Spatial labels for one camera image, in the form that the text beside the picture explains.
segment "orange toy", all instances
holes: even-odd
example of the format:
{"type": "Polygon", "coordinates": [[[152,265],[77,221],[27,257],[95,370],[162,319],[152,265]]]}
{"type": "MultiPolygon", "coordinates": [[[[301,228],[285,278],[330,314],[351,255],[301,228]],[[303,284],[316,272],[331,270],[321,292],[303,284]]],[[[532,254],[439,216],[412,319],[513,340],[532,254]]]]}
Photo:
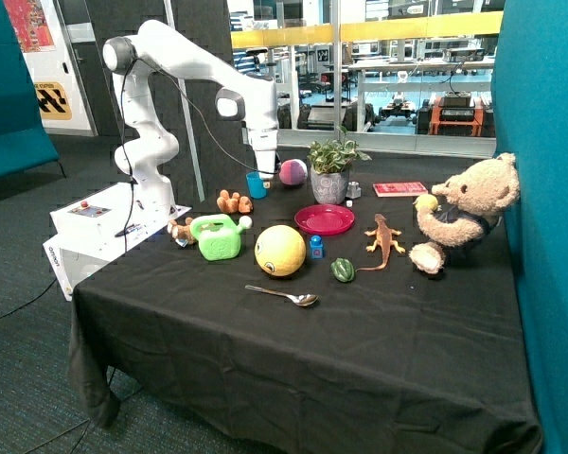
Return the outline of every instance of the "orange toy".
{"type": "Polygon", "coordinates": [[[253,203],[246,196],[240,196],[240,193],[234,192],[229,197],[229,192],[226,190],[221,191],[217,199],[219,209],[226,215],[240,212],[243,215],[249,214],[253,211],[253,203]]]}
{"type": "Polygon", "coordinates": [[[193,244],[196,242],[196,238],[193,237],[189,228],[189,224],[191,224],[192,220],[193,218],[186,218],[186,225],[180,225],[177,224],[176,220],[171,219],[167,224],[167,232],[180,244],[193,244]]]}

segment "glass window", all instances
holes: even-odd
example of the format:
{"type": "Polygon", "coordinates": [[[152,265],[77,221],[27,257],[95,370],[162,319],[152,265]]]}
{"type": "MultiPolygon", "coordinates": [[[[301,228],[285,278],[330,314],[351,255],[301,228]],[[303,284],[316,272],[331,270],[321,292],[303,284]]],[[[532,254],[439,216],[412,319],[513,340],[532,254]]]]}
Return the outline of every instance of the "glass window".
{"type": "Polygon", "coordinates": [[[246,5],[245,36],[263,33],[240,40],[237,67],[276,78],[285,145],[307,145],[340,122],[368,149],[494,151],[490,82],[505,0],[233,4],[246,5]],[[268,44],[264,55],[247,55],[254,43],[268,44]]]}

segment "toy animal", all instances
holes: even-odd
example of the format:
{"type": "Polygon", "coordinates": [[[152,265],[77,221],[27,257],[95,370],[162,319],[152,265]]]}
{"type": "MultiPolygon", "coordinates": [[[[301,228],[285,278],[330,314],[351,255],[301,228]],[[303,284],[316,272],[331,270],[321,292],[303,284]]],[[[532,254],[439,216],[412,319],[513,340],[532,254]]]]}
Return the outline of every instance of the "toy animal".
{"type": "Polygon", "coordinates": [[[378,267],[358,268],[356,271],[376,271],[385,268],[387,266],[387,262],[389,261],[389,254],[391,253],[392,246],[396,248],[396,251],[398,251],[399,253],[406,252],[406,250],[402,248],[395,239],[393,239],[393,235],[401,235],[401,232],[399,230],[392,230],[387,227],[387,224],[385,223],[385,216],[376,214],[375,222],[377,222],[377,228],[375,230],[364,232],[368,236],[376,237],[373,244],[366,246],[366,250],[370,253],[374,253],[377,249],[377,246],[381,246],[382,263],[378,267]]]}
{"type": "Polygon", "coordinates": [[[410,259],[421,271],[438,274],[453,253],[479,244],[498,224],[503,212],[520,197],[515,156],[503,153],[481,161],[432,188],[453,207],[434,214],[434,206],[417,200],[417,221],[430,241],[416,245],[410,259]]]}
{"type": "Polygon", "coordinates": [[[194,244],[196,238],[191,234],[191,221],[193,218],[186,218],[186,224],[178,224],[176,220],[171,219],[167,224],[167,232],[174,238],[174,240],[181,246],[186,246],[187,244],[194,244]]]}
{"type": "Polygon", "coordinates": [[[226,215],[240,212],[243,215],[249,214],[253,211],[253,203],[246,196],[240,196],[240,193],[234,192],[231,197],[229,192],[225,189],[221,191],[217,198],[217,206],[226,215]]]}

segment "red book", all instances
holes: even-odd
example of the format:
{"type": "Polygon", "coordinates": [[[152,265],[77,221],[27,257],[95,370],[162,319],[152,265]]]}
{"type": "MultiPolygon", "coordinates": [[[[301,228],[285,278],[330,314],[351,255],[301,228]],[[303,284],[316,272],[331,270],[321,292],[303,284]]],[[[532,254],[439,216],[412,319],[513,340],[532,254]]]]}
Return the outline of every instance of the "red book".
{"type": "Polygon", "coordinates": [[[377,197],[404,197],[420,196],[427,194],[427,188],[420,182],[409,183],[375,183],[377,197]]]}

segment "yellow ball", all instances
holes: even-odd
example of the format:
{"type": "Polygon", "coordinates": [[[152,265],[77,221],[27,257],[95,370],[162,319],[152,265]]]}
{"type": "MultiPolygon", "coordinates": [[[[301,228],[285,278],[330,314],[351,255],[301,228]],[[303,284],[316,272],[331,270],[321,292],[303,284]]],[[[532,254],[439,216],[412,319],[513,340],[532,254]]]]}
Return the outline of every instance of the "yellow ball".
{"type": "Polygon", "coordinates": [[[303,265],[305,253],[303,236],[287,225],[266,229],[255,244],[258,265],[272,276],[293,274],[303,265]]]}
{"type": "Polygon", "coordinates": [[[415,201],[415,208],[417,211],[420,209],[421,206],[428,206],[432,211],[437,210],[437,198],[432,196],[431,194],[423,194],[417,197],[415,201]]]}

